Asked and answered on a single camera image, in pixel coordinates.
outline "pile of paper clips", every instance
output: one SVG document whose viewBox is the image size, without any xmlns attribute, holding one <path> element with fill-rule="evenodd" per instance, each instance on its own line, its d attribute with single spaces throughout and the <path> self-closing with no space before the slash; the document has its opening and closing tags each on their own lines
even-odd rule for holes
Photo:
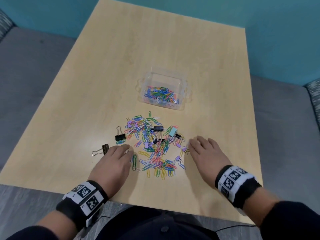
<svg viewBox="0 0 320 240">
<path fill-rule="evenodd" d="M 176 98 L 176 95 L 173 91 L 164 87 L 151 87 L 148 86 L 148 90 L 145 90 L 145 97 L 150 99 L 156 99 L 159 101 L 179 104 L 179 99 Z"/>
<path fill-rule="evenodd" d="M 162 180 L 165 180 L 166 176 L 172 177 L 175 175 L 175 170 L 178 169 L 176 164 L 186 169 L 183 165 L 182 156 L 183 153 L 188 155 L 189 150 L 186 146 L 181 145 L 185 139 L 182 134 L 177 132 L 177 125 L 164 129 L 157 119 L 160 119 L 160 117 L 152 117 L 150 111 L 149 118 L 143 118 L 141 115 L 134 116 L 131 120 L 127 118 L 126 130 L 124 132 L 128 141 L 133 135 L 139 140 L 134 145 L 135 148 L 143 144 L 143 151 L 139 151 L 138 153 L 148 157 L 146 160 L 139 160 L 144 167 L 138 169 L 137 155 L 134 154 L 131 160 L 132 170 L 137 172 L 146 171 L 146 175 L 149 178 L 150 170 L 154 169 L 154 176 L 161 176 Z M 162 157 L 168 152 L 170 144 L 180 148 L 181 152 L 174 160 L 165 160 Z"/>
</svg>

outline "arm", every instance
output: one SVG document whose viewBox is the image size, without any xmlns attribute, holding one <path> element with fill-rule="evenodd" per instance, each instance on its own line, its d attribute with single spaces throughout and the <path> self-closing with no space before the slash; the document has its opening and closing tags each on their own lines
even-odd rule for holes
<svg viewBox="0 0 320 240">
<path fill-rule="evenodd" d="M 223 168 L 232 165 L 217 142 L 197 136 L 189 140 L 188 148 L 203 180 L 213 189 Z M 242 210 L 261 229 L 263 239 L 277 239 L 280 235 L 298 236 L 316 233 L 320 216 L 302 203 L 285 202 L 258 187 L 244 200 Z"/>
<path fill-rule="evenodd" d="M 88 180 L 97 182 L 109 198 L 121 189 L 129 175 L 130 159 L 133 155 L 133 151 L 126 153 L 129 147 L 129 145 L 110 147 L 88 177 Z M 37 226 L 25 228 L 8 240 L 21 238 L 72 240 L 77 234 L 75 223 L 63 213 L 54 210 L 40 220 Z"/>
</svg>

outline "wristband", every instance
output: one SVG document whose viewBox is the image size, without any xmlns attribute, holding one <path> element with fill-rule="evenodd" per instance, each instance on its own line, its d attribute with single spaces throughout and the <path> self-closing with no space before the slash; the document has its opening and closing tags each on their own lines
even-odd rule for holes
<svg viewBox="0 0 320 240">
<path fill-rule="evenodd" d="M 220 170 L 215 186 L 235 208 L 243 208 L 249 198 L 261 185 L 254 175 L 237 166 L 227 165 Z"/>
<path fill-rule="evenodd" d="M 107 202 L 108 196 L 95 181 L 86 181 L 66 193 L 56 210 L 71 219 L 78 232 L 94 224 L 99 210 Z"/>
</svg>

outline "shirt button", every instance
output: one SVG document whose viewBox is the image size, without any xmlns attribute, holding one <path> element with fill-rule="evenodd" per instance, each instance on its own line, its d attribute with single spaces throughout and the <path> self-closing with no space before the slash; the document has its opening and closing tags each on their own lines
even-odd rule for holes
<svg viewBox="0 0 320 240">
<path fill-rule="evenodd" d="M 163 226 L 161 227 L 161 231 L 162 232 L 167 232 L 169 230 L 169 227 L 168 226 Z"/>
</svg>

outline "hand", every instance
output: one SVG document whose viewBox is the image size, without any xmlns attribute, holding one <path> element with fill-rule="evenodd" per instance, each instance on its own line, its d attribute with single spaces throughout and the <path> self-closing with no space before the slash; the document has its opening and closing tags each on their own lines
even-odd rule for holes
<svg viewBox="0 0 320 240">
<path fill-rule="evenodd" d="M 220 170 L 226 165 L 232 165 L 229 158 L 222 152 L 217 142 L 202 136 L 189 140 L 190 154 L 203 180 L 213 189 L 214 182 Z"/>
<path fill-rule="evenodd" d="M 130 160 L 134 154 L 129 145 L 115 145 L 100 159 L 91 171 L 88 180 L 97 182 L 112 198 L 125 183 L 131 168 Z"/>
</svg>

